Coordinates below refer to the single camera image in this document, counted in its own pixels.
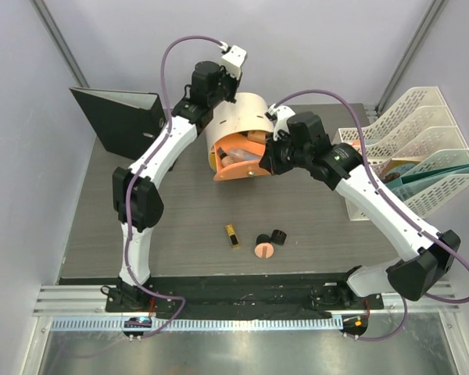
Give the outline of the beige foundation bottle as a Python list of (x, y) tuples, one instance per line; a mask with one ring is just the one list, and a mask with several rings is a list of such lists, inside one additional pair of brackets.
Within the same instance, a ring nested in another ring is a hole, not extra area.
[(268, 138), (272, 138), (271, 132), (262, 130), (251, 130), (247, 133), (247, 139), (260, 145), (265, 145)]

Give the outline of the white round drawer organizer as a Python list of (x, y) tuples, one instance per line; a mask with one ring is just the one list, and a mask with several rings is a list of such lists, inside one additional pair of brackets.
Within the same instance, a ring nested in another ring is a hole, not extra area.
[(204, 130), (208, 154), (214, 142), (230, 134), (247, 136), (251, 130), (272, 132), (274, 129), (272, 122), (265, 116), (267, 104), (259, 95), (242, 92), (236, 94), (235, 99), (235, 103), (221, 103)]

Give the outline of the yellow drawer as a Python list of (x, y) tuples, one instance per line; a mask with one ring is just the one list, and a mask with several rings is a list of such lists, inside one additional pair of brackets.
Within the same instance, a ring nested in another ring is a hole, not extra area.
[(215, 173), (217, 171), (216, 155), (214, 152), (208, 154), (209, 167)]

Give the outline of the BB cream tube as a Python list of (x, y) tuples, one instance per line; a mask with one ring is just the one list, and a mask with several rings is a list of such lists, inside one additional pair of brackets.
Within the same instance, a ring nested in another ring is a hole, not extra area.
[(220, 164), (223, 168), (233, 165), (237, 162), (233, 156), (228, 155), (222, 148), (218, 148), (217, 153), (220, 157)]

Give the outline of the clear plastic bottle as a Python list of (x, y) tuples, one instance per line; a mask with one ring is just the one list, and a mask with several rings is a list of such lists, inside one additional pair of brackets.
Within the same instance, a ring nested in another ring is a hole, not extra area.
[(250, 152), (241, 148), (231, 148), (228, 150), (227, 154), (237, 163), (245, 161), (259, 162), (261, 159), (261, 155), (257, 155), (254, 152)]

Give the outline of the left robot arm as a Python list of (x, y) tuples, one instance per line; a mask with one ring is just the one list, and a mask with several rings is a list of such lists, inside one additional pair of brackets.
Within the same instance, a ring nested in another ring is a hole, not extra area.
[(222, 45), (219, 62), (195, 65), (181, 100), (169, 108), (164, 129), (144, 154), (128, 168), (113, 173), (113, 205), (124, 235), (123, 262), (109, 302), (135, 312), (145, 310), (155, 297), (150, 280), (149, 246), (164, 204), (158, 189), (178, 156), (202, 133), (222, 102), (234, 102), (247, 52)]

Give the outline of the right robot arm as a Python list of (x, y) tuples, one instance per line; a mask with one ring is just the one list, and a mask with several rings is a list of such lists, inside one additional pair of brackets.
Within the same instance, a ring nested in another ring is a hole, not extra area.
[(305, 169), (359, 208), (398, 253), (391, 262), (350, 270), (337, 290), (341, 305), (353, 309), (367, 296), (389, 291), (417, 301), (449, 271), (453, 256), (443, 247), (457, 251), (460, 237), (431, 226), (379, 179), (371, 180), (361, 154), (346, 143), (332, 144), (318, 115), (285, 107), (267, 117), (275, 127), (266, 137), (260, 167), (272, 175)]

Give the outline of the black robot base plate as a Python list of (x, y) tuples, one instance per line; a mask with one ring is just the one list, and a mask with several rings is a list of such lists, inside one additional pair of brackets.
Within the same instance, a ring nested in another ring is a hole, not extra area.
[(381, 310), (379, 294), (356, 297), (343, 273), (289, 273), (202, 277), (151, 277), (141, 289), (104, 285), (108, 313), (155, 313), (183, 320), (297, 320), (333, 312)]

